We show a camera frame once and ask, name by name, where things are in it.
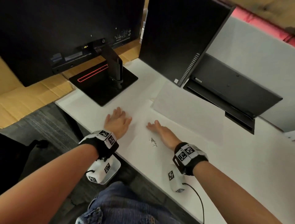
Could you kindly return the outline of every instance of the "hand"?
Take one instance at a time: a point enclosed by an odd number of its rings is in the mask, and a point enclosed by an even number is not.
[[[126,118],[125,111],[122,111],[120,107],[117,107],[117,109],[114,109],[112,115],[107,115],[106,121],[104,122],[104,128],[113,132],[118,140],[126,134],[131,121],[132,117]]]
[[[161,126],[160,122],[157,120],[155,120],[154,124],[151,124],[149,122],[147,124],[147,128],[153,132],[157,132],[160,135],[164,145],[167,146],[172,151],[174,151],[176,146],[182,142],[178,139],[178,137],[176,137],[176,135],[169,128]]]

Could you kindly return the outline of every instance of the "paper sheet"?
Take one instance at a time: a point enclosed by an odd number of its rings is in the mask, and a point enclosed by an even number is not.
[[[153,109],[217,145],[223,144],[224,110],[167,82]]]

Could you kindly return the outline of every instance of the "red light strip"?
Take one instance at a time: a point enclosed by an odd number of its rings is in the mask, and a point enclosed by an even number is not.
[[[106,65],[104,65],[104,66],[101,66],[100,68],[98,68],[98,69],[96,69],[96,70],[94,70],[94,71],[88,73],[87,75],[84,75],[83,77],[77,79],[77,81],[78,81],[78,82],[83,82],[83,81],[85,81],[86,79],[89,79],[90,77],[96,75],[97,73],[100,73],[101,71],[107,69],[108,67],[109,67],[108,64],[106,64]]]

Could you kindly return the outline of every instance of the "forearm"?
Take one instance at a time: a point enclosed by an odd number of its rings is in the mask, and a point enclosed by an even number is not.
[[[48,223],[97,158],[80,145],[27,176],[0,196],[0,223]]]
[[[254,197],[209,162],[198,163],[193,174],[228,224],[281,224]]]

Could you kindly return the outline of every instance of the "white wall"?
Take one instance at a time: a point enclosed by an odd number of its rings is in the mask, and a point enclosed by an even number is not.
[[[283,100],[261,115],[285,132],[295,130],[295,48],[230,17],[207,53]]]

